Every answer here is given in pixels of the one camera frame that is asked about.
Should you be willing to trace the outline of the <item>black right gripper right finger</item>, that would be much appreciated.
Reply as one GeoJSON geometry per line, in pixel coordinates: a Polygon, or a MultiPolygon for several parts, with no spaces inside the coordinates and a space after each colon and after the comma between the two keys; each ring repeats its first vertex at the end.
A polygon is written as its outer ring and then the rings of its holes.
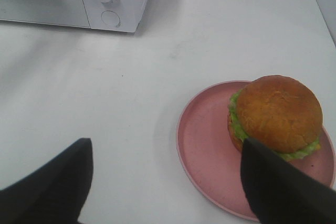
{"type": "Polygon", "coordinates": [[[260,223],[335,223],[335,190],[253,138],[241,154],[241,183],[260,223]]]}

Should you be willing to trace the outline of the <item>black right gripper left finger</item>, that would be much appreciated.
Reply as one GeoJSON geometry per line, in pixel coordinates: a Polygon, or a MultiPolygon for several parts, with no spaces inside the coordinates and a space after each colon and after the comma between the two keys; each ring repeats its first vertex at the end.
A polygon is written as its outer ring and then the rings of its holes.
{"type": "Polygon", "coordinates": [[[1,223],[78,223],[92,177],[92,142],[80,138],[1,190],[1,223]]]}

